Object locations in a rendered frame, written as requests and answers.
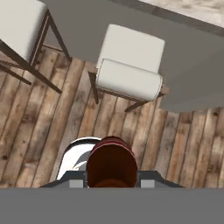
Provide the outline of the grey dining counter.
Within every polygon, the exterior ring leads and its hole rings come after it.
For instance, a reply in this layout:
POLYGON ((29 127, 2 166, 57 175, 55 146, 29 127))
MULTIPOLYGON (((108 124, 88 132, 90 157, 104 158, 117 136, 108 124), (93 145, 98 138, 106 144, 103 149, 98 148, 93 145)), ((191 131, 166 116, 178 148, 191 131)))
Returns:
POLYGON ((139 0, 41 0, 72 57, 95 63, 110 24, 165 41, 160 71, 172 112, 224 108, 224 28, 139 0))

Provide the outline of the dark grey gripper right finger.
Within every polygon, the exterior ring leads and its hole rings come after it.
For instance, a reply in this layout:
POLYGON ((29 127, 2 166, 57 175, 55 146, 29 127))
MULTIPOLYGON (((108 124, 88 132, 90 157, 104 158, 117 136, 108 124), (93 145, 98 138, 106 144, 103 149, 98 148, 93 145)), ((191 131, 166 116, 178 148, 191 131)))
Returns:
POLYGON ((181 185, 164 179, 158 171, 138 171, 136 175, 136 187, 139 188, 181 188, 181 185))

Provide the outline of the brown bottle with red band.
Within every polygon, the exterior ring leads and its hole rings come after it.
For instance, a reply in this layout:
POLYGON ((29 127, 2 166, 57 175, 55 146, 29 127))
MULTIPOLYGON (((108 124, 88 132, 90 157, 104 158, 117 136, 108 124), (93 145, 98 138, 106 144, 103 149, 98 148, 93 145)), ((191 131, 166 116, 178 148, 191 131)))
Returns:
POLYGON ((104 137, 93 147, 86 171, 89 187, 127 188, 137 183, 135 155, 117 136, 104 137))

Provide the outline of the white cushioned wooden chair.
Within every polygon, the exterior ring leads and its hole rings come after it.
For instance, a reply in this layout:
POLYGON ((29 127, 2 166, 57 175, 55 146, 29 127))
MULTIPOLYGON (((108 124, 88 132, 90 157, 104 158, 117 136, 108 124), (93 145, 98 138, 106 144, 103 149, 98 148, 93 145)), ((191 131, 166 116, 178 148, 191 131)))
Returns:
POLYGON ((8 67, 23 69, 60 94, 61 90, 35 68, 49 27, 52 28, 62 52, 71 61, 45 3, 39 0, 0 0, 0 70, 31 85, 27 79, 8 67))
POLYGON ((88 71, 94 98, 100 91, 132 100, 128 112, 168 95, 159 67, 165 41, 130 28, 111 24, 96 66, 88 71))

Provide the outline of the white round object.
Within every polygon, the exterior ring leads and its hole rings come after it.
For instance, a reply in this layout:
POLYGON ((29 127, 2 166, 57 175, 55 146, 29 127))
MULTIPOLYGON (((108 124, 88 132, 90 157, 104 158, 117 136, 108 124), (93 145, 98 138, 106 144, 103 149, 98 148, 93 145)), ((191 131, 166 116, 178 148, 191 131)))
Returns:
POLYGON ((62 156, 56 179, 60 180, 67 171, 85 171, 89 153, 100 141, 99 137, 94 136, 81 137, 72 141, 62 156))

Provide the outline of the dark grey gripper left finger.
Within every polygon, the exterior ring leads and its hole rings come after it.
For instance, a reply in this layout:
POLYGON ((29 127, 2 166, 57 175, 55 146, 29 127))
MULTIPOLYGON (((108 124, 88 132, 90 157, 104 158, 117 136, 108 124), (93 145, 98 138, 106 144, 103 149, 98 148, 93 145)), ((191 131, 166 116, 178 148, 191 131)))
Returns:
POLYGON ((87 188, 87 174, 85 171, 66 171, 61 179, 44 185, 48 187, 87 188))

